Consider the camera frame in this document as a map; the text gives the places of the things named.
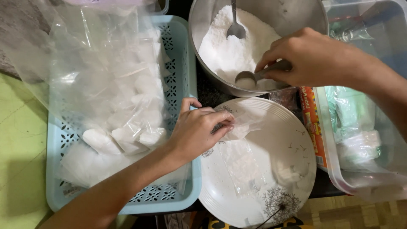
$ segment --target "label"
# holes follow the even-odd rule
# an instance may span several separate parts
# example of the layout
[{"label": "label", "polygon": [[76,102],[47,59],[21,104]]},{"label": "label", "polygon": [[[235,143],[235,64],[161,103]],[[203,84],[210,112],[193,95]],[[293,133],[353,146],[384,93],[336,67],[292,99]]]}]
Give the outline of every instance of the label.
[{"label": "label", "polygon": [[315,155],[317,156],[317,164],[326,168],[324,143],[322,141],[321,126],[319,125],[318,110],[313,88],[300,87],[299,91],[304,125],[311,136]]}]

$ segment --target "stainless steel bowl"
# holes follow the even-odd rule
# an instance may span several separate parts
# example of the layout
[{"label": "stainless steel bowl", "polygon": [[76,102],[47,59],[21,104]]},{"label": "stainless steel bowl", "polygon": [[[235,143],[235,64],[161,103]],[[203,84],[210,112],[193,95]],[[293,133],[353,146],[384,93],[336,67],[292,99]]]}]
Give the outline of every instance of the stainless steel bowl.
[{"label": "stainless steel bowl", "polygon": [[[189,39],[205,74],[218,89],[238,97],[254,97],[281,90],[260,91],[237,87],[221,79],[202,61],[198,54],[202,39],[216,14],[225,5],[230,5],[230,0],[194,0],[189,11]],[[237,0],[236,6],[268,23],[282,37],[304,27],[326,35],[329,33],[321,0]]]}]

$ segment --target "clear plastic container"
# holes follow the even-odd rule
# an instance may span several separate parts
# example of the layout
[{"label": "clear plastic container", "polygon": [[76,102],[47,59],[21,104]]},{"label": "clear plastic container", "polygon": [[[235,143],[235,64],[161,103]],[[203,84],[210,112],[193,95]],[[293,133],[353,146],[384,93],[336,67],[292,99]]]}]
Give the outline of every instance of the clear plastic container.
[{"label": "clear plastic container", "polygon": [[[407,2],[405,0],[326,0],[331,36],[378,57],[407,77]],[[371,201],[407,198],[407,144],[384,113],[376,108],[374,128],[381,139],[377,172],[348,172],[339,167],[324,87],[314,90],[332,183],[341,191]]]}]

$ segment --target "dark countertop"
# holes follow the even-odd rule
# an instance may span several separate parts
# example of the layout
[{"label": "dark countertop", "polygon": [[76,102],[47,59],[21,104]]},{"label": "dark countertop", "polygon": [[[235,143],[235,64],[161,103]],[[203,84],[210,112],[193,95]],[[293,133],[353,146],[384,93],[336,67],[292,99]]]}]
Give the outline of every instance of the dark countertop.
[{"label": "dark countertop", "polygon": [[[188,20],[189,10],[192,4],[192,0],[170,0],[169,10],[167,15],[175,15]],[[236,97],[227,95],[212,85],[212,83],[206,78],[199,62],[197,60],[197,84],[198,84],[198,99],[202,106],[215,107],[227,100],[234,99]],[[330,181],[328,173],[317,169],[317,175],[315,178],[314,188],[309,198],[321,198],[329,196],[341,196],[345,193],[339,191]],[[187,211],[200,211],[205,208],[197,200],[193,205],[179,212]],[[146,216],[153,214],[143,214],[139,216]]]}]

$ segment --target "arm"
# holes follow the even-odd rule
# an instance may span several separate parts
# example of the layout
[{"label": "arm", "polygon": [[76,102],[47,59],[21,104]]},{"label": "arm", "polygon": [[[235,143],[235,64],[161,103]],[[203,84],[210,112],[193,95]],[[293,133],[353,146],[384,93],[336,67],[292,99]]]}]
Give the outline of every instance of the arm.
[{"label": "arm", "polygon": [[290,61],[293,69],[272,70],[266,78],[293,86],[345,86],[361,91],[370,96],[407,140],[407,80],[379,59],[310,28],[273,42],[255,71],[279,58]]},{"label": "arm", "polygon": [[40,229],[104,229],[127,202],[142,188],[212,148],[232,126],[211,133],[217,123],[228,124],[234,117],[201,107],[195,98],[185,98],[173,134],[167,143],[141,160],[91,187],[61,208]]}]

